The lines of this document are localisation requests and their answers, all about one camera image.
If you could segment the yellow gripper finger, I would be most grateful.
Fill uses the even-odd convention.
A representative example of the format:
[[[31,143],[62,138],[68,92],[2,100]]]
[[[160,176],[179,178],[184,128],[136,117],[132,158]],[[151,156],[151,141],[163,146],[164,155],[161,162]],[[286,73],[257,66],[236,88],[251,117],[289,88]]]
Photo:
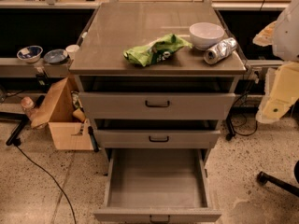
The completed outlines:
[[[269,68],[264,92],[256,120],[264,124],[279,121],[299,99],[299,63],[286,62],[277,69]]]
[[[257,46],[266,47],[272,44],[273,33],[276,21],[269,23],[253,38],[253,43]]]

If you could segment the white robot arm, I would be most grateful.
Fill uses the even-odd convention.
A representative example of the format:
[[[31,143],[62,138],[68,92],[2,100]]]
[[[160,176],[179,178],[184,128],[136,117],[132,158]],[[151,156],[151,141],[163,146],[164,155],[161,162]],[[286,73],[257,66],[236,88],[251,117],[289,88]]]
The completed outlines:
[[[256,120],[279,121],[299,100],[299,0],[291,0],[276,21],[253,38],[258,46],[272,46],[273,54],[284,61],[277,70],[269,70]]]

